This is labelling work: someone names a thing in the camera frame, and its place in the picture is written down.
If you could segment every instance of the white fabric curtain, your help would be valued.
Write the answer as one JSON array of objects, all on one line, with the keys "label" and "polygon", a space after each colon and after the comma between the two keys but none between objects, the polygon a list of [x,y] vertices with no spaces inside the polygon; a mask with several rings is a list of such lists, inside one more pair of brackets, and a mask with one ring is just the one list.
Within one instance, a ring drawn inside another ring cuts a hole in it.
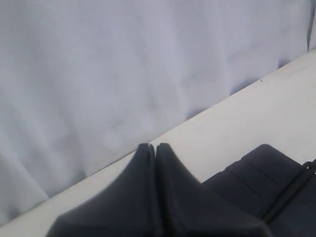
[{"label": "white fabric curtain", "polygon": [[0,0],[0,224],[316,46],[314,0]]}]

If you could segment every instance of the black plastic object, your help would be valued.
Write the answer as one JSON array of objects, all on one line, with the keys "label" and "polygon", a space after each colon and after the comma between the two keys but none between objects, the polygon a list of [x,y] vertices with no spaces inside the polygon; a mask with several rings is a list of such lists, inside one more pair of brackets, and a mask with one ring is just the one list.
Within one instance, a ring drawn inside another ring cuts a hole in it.
[{"label": "black plastic object", "polygon": [[315,162],[300,165],[261,145],[203,185],[263,219],[275,237],[315,237],[315,172]]},{"label": "black plastic object", "polygon": [[156,155],[158,195],[168,236],[269,237],[266,225],[208,191],[168,144]]},{"label": "black plastic object", "polygon": [[155,186],[155,153],[141,144],[99,195],[58,217],[47,237],[159,237],[163,235]]}]

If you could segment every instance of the white desk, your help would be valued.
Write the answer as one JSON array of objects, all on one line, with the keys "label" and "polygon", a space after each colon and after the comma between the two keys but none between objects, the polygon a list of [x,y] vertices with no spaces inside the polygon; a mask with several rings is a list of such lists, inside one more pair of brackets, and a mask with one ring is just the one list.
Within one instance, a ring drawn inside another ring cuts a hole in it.
[{"label": "white desk", "polygon": [[[316,50],[155,139],[170,143],[203,181],[267,143],[303,163],[316,158]],[[43,237],[55,218],[104,189],[130,154],[0,228],[0,237]]]}]

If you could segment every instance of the white table surface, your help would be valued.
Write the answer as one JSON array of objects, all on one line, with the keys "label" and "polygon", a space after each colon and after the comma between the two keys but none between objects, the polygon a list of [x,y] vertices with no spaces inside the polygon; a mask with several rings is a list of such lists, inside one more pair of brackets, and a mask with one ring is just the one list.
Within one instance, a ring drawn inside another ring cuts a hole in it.
[{"label": "white table surface", "polygon": [[[155,139],[170,143],[200,181],[266,143],[299,163],[316,158],[316,50]],[[133,154],[0,228],[0,237],[43,237],[55,218],[104,189]]]}]

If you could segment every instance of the black strap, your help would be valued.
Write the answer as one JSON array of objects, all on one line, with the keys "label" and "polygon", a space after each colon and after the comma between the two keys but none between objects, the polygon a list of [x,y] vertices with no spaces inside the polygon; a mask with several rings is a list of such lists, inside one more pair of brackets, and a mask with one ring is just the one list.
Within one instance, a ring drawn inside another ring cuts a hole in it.
[{"label": "black strap", "polygon": [[301,189],[315,176],[316,160],[302,165],[302,170],[295,174],[292,179],[281,189],[279,194],[264,208],[259,217],[267,224],[271,223],[295,198]]}]

